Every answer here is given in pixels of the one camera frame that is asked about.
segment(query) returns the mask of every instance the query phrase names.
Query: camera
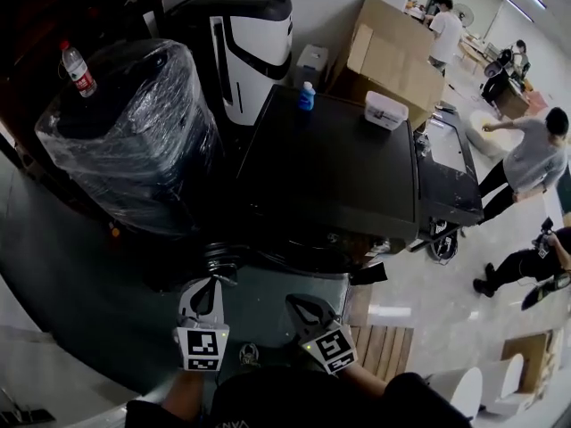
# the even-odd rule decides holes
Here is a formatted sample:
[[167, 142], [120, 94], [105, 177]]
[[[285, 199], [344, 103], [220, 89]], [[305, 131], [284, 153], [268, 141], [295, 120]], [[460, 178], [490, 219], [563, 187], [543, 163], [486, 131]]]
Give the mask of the camera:
[[534, 248], [537, 249], [539, 256], [545, 259], [548, 253], [550, 253], [550, 246], [547, 244], [547, 237], [553, 233], [553, 220], [551, 218], [546, 218], [545, 222], [542, 224], [542, 232], [537, 239], [532, 241]]

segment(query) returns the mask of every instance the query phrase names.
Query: wooden pallet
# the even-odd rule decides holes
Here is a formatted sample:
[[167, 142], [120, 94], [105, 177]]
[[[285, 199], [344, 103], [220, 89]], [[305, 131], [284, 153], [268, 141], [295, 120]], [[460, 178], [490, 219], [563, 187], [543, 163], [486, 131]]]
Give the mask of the wooden pallet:
[[405, 372], [413, 334], [413, 328], [351, 327], [359, 362], [365, 369], [386, 382]]

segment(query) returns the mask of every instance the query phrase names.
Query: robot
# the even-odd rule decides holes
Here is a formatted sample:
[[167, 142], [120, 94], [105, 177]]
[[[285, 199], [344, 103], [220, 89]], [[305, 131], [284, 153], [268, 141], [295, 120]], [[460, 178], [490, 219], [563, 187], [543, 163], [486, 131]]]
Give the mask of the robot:
[[[290, 294], [285, 304], [297, 334], [298, 345], [329, 374], [357, 360], [349, 326], [331, 305], [310, 295]], [[224, 323], [222, 286], [214, 277], [188, 284], [178, 304], [175, 341], [186, 371], [217, 372], [222, 366], [230, 327]]]

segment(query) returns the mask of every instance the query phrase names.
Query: plastic bottle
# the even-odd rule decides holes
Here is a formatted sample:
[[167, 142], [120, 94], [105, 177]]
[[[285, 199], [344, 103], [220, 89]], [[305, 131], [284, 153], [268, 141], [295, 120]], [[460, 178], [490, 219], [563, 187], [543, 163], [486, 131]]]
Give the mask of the plastic bottle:
[[97, 89], [97, 84], [87, 69], [87, 65], [79, 51], [75, 47], [70, 46], [68, 40], [63, 40], [60, 43], [60, 49], [62, 50], [63, 66], [68, 71], [81, 96], [87, 98], [93, 95]]
[[313, 90], [313, 85], [311, 82], [305, 81], [303, 83], [303, 89], [300, 93], [300, 100], [298, 106], [300, 110], [311, 111], [313, 109], [313, 104], [315, 103], [315, 90]]

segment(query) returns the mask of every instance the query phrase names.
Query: black tabletop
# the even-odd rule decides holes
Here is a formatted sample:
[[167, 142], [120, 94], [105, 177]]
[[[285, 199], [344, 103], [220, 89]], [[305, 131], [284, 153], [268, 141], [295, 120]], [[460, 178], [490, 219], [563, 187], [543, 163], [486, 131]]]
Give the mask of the black tabletop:
[[274, 86], [238, 175], [241, 194], [263, 210], [355, 233], [412, 240], [418, 182], [410, 125], [393, 132], [363, 119], [364, 108]]

